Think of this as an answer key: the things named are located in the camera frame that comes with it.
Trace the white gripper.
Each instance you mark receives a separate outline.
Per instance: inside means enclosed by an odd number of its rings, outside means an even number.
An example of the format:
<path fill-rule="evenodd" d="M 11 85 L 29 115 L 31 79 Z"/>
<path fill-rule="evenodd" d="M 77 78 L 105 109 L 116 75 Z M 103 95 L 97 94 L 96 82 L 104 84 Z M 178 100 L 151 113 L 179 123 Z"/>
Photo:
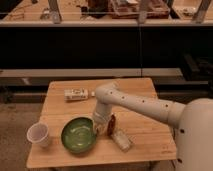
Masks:
<path fill-rule="evenodd" d="M 94 131 L 100 132 L 104 129 L 105 125 L 109 122 L 110 116 L 106 114 L 100 114 L 97 112 L 94 112 L 92 115 L 92 119 L 94 121 Z"/>

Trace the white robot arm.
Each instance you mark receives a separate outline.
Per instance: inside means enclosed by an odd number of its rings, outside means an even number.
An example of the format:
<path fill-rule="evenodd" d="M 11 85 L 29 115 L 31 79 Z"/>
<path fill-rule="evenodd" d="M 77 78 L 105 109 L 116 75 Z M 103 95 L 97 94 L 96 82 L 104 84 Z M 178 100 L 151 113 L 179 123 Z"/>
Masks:
<path fill-rule="evenodd" d="M 95 89 L 93 120 L 109 121 L 112 106 L 121 106 L 178 130 L 176 171 L 213 171 L 213 99 L 199 98 L 188 104 L 119 90 L 111 82 Z"/>

